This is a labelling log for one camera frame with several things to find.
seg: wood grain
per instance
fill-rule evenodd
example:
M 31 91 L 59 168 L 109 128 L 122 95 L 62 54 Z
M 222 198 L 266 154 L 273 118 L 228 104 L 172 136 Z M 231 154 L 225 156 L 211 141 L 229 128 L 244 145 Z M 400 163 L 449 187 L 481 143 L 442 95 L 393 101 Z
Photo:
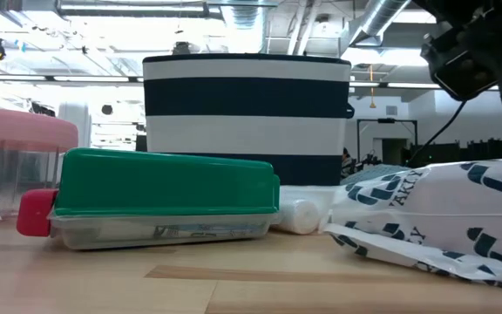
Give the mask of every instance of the wood grain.
M 148 278 L 250 281 L 270 283 L 394 283 L 395 276 L 360 274 L 287 272 L 260 270 L 215 270 L 197 267 L 159 265 L 146 274 Z M 424 282 L 422 277 L 404 278 L 402 282 Z
M 325 235 L 77 252 L 0 222 L 0 313 L 499 313 L 502 289 L 348 255 Z

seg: printed plastic bag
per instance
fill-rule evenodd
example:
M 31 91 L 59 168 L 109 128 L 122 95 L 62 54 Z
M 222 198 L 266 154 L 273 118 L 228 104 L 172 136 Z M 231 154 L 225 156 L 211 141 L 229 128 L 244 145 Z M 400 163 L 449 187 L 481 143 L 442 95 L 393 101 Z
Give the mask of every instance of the printed plastic bag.
M 326 221 L 322 230 L 359 255 L 502 286 L 502 160 L 340 187 Z

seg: fluorescent light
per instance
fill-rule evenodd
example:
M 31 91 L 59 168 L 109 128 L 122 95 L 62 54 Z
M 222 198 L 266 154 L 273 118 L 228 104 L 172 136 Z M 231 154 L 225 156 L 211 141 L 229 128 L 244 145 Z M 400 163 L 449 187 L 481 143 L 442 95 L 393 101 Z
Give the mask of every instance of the fluorescent light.
M 270 8 L 275 8 L 278 6 L 278 2 L 274 1 L 246 1 L 246 0 L 239 0 L 239 1 L 232 1 L 232 0 L 208 0 L 207 1 L 208 5 L 237 5 L 237 6 L 252 6 L 252 7 L 270 7 Z
M 400 12 L 393 23 L 418 23 L 418 24 L 434 24 L 436 18 L 431 13 L 425 10 L 403 10 Z
M 427 66 L 427 61 L 420 56 L 419 49 L 389 49 L 379 53 L 374 49 L 348 48 L 342 59 L 353 65 Z
M 203 11 L 200 7 L 195 6 L 163 6 L 163 5 L 62 5 L 61 10 L 95 10 L 95 11 L 192 11 L 199 12 Z M 218 8 L 210 8 L 212 13 L 220 13 Z
M 427 66 L 427 61 L 420 56 L 419 49 L 390 49 L 381 54 L 379 63 L 399 66 Z
M 377 82 L 349 82 L 350 87 L 378 87 Z
M 56 81 L 60 82 L 128 82 L 128 77 L 97 77 L 97 76 L 85 76 L 85 77 L 54 77 Z
M 41 75 L 0 75 L 0 80 L 45 80 Z
M 420 88 L 420 89 L 439 89 L 437 84 L 423 84 L 423 83 L 389 83 L 389 88 Z

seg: fabric storage bin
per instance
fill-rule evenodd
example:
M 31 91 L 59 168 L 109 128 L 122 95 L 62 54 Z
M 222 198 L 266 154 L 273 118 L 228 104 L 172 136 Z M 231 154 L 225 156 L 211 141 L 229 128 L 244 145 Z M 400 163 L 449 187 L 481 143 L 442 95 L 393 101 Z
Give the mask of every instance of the fabric storage bin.
M 349 62 L 195 54 L 143 68 L 149 152 L 262 160 L 283 185 L 339 184 Z

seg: green lid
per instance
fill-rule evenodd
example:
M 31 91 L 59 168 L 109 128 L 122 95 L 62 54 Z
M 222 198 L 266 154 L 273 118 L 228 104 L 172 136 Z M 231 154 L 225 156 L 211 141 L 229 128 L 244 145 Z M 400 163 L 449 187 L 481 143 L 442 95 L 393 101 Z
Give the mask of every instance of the green lid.
M 279 189 L 266 162 L 76 148 L 64 157 L 54 214 L 272 214 Z

